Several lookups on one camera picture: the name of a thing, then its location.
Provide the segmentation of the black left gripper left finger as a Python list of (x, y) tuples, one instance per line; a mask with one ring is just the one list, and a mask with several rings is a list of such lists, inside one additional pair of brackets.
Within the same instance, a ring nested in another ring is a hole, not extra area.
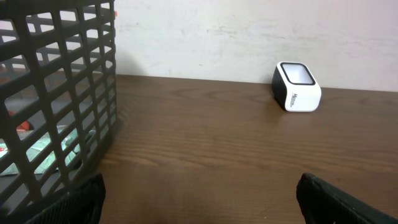
[(103, 176), (98, 173), (59, 190), (27, 208), (26, 223), (97, 224), (106, 196)]

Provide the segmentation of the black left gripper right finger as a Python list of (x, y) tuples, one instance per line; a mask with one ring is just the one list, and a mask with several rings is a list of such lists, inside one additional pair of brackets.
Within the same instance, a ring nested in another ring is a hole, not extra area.
[(302, 174), (296, 198), (306, 224), (397, 224), (397, 219), (311, 174)]

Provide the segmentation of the orange chocolate bar wrapper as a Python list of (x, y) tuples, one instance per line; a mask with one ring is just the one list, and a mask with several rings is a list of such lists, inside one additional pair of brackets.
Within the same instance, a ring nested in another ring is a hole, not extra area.
[(16, 128), (17, 131), (31, 131), (34, 130), (33, 125), (28, 121), (23, 121), (18, 127)]

